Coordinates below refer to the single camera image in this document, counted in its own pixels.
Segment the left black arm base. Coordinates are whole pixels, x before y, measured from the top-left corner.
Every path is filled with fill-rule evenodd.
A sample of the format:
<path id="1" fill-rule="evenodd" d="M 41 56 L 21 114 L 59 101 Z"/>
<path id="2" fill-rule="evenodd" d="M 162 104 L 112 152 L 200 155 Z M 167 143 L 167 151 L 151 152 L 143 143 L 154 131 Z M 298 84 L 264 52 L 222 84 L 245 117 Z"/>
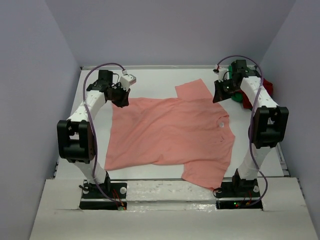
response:
<path id="1" fill-rule="evenodd" d="M 87 181 L 78 187 L 81 189 L 79 203 L 81 210 L 125 211 L 127 209 L 128 187 L 126 182 L 111 182 L 109 192 L 101 184 L 100 188 L 103 193 L 95 184 L 90 184 Z"/>

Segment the pink t shirt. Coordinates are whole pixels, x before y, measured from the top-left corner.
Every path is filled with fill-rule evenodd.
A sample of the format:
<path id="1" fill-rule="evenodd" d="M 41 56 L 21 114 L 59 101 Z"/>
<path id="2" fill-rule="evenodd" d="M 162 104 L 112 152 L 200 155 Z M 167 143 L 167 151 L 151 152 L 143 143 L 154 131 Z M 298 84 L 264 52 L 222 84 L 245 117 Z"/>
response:
<path id="1" fill-rule="evenodd" d="M 175 91 L 174 98 L 131 98 L 128 106 L 113 107 L 104 168 L 183 165 L 183 180 L 218 189 L 235 141 L 229 114 L 201 79 Z"/>

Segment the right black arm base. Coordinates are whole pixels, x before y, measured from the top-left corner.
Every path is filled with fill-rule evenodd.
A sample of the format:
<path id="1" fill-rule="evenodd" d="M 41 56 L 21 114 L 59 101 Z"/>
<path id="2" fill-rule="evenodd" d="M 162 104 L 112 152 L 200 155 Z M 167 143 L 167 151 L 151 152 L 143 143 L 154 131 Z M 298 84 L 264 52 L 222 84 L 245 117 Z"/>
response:
<path id="1" fill-rule="evenodd" d="M 249 181 L 235 187 L 231 181 L 223 181 L 221 187 L 213 190 L 218 210 L 263 209 L 258 181 Z"/>

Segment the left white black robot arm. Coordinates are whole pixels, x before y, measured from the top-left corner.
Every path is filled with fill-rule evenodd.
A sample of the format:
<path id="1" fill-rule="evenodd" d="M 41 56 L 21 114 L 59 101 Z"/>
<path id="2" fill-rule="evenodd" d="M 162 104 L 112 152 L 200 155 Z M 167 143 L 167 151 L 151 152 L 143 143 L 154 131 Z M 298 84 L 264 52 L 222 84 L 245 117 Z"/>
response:
<path id="1" fill-rule="evenodd" d="M 108 172 L 98 163 L 98 142 L 93 121 L 107 102 L 118 108 L 127 107 L 130 87 L 137 81 L 125 70 L 117 82 L 113 82 L 114 76 L 115 73 L 110 70 L 99 70 L 95 82 L 83 85 L 83 99 L 75 112 L 57 123 L 59 156 L 79 168 L 86 177 L 87 183 L 82 189 L 94 191 L 101 198 L 108 196 L 112 187 Z"/>

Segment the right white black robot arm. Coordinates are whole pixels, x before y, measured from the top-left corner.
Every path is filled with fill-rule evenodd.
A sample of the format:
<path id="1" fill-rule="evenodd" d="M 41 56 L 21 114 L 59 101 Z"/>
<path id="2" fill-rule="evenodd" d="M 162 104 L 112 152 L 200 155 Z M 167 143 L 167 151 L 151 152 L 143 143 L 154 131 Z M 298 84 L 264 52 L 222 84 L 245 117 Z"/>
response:
<path id="1" fill-rule="evenodd" d="M 241 91 L 252 108 L 248 128 L 249 147 L 241 165 L 235 170 L 230 182 L 223 182 L 213 190 L 218 199 L 263 198 L 258 186 L 258 176 L 264 176 L 262 163 L 268 153 L 285 137 L 289 110 L 276 103 L 264 87 L 264 77 L 258 65 L 250 68 L 248 58 L 239 56 L 229 67 L 217 64 L 213 72 L 218 79 L 214 82 L 213 102 L 230 99 Z"/>

